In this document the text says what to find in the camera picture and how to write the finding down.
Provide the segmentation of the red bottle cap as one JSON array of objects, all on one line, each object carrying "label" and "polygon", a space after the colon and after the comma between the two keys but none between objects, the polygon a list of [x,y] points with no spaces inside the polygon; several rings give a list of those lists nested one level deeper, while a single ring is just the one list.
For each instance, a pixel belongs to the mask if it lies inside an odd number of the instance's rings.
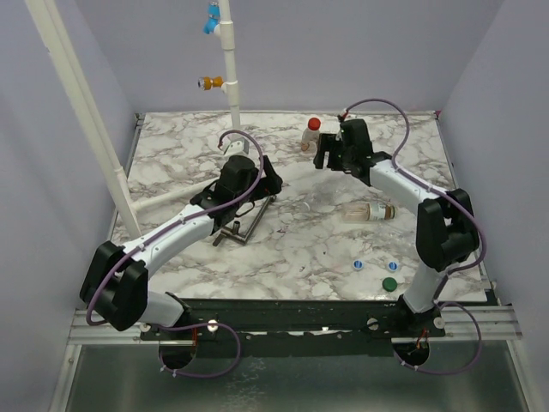
[{"label": "red bottle cap", "polygon": [[309,130],[319,130],[321,127],[321,120],[319,118],[310,118],[307,127]]}]

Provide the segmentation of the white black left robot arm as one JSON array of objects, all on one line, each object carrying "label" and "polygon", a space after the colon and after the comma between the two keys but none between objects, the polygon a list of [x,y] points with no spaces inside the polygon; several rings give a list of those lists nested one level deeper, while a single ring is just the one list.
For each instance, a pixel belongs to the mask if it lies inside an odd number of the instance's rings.
[{"label": "white black left robot arm", "polygon": [[244,204],[275,196],[281,186],[267,156],[258,165],[242,155],[230,157],[219,178],[169,221],[123,245],[101,244],[81,286],[81,301],[118,331],[141,322],[160,325],[172,339],[184,337],[189,308],[173,294],[150,291],[150,278],[184,249],[238,218]]}]

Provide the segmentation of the clear bottle red label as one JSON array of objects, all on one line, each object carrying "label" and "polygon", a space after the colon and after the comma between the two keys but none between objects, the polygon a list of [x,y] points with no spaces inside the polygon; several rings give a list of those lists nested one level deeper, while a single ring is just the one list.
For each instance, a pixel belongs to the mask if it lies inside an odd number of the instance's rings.
[{"label": "clear bottle red label", "polygon": [[301,136],[300,147],[303,152],[310,149],[316,149],[318,146],[318,140],[320,137],[319,130],[309,130],[307,125]]}]

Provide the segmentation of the clear plastic bottle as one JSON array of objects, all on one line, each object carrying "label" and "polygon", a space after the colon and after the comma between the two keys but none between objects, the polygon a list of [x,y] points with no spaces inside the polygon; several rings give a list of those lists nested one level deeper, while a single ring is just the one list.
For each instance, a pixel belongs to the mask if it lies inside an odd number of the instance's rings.
[{"label": "clear plastic bottle", "polygon": [[312,186],[299,204],[301,212],[330,212],[360,197],[363,185],[350,178],[330,178]]}]

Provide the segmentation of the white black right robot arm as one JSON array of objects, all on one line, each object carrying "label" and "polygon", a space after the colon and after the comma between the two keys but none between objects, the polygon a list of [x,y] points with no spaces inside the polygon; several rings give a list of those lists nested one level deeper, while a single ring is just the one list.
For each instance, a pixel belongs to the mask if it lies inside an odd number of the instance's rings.
[{"label": "white black right robot arm", "polygon": [[395,327],[414,336],[425,327],[448,270],[468,259],[480,246],[480,234],[469,195],[462,189],[443,191],[399,167],[384,151],[375,151],[363,119],[340,123],[336,134],[319,135],[313,164],[347,173],[393,197],[416,217],[415,248],[420,259],[412,283],[401,296],[407,307],[395,314]]}]

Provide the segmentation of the clear bottle green white label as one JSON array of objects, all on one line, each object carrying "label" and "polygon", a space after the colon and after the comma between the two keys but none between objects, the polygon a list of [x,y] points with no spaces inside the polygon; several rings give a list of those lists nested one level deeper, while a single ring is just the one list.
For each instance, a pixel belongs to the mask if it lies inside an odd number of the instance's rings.
[{"label": "clear bottle green white label", "polygon": [[348,203],[343,206],[345,222],[389,221],[395,218],[396,208],[388,203]]}]

